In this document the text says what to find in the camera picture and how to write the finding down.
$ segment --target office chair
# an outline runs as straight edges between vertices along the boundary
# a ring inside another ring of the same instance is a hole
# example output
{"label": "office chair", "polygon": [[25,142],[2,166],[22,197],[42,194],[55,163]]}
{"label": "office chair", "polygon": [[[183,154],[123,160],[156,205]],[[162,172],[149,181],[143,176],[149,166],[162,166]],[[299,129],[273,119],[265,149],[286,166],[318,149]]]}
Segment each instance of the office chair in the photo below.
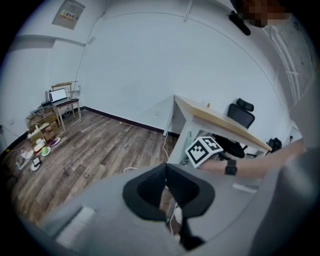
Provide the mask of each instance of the office chair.
{"label": "office chair", "polygon": [[[254,110],[254,105],[244,101],[243,99],[239,98],[236,101],[236,104],[230,104],[228,109],[228,117],[235,120],[240,125],[249,128],[255,120],[255,116],[250,113]],[[225,137],[221,137],[216,135],[215,141],[223,148],[223,152],[228,152],[229,154],[237,157],[237,158],[244,158],[245,157],[245,149],[241,147],[240,143],[227,139]],[[229,157],[226,154],[219,155],[223,159],[228,159]]]}

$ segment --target black watch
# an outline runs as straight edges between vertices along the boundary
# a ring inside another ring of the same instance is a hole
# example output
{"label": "black watch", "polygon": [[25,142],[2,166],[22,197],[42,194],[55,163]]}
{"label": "black watch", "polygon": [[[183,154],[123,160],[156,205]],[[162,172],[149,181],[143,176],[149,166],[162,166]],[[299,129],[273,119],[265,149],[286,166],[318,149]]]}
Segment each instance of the black watch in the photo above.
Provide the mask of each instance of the black watch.
{"label": "black watch", "polygon": [[227,166],[225,167],[224,174],[226,175],[236,175],[237,173],[237,161],[233,159],[229,159]]}

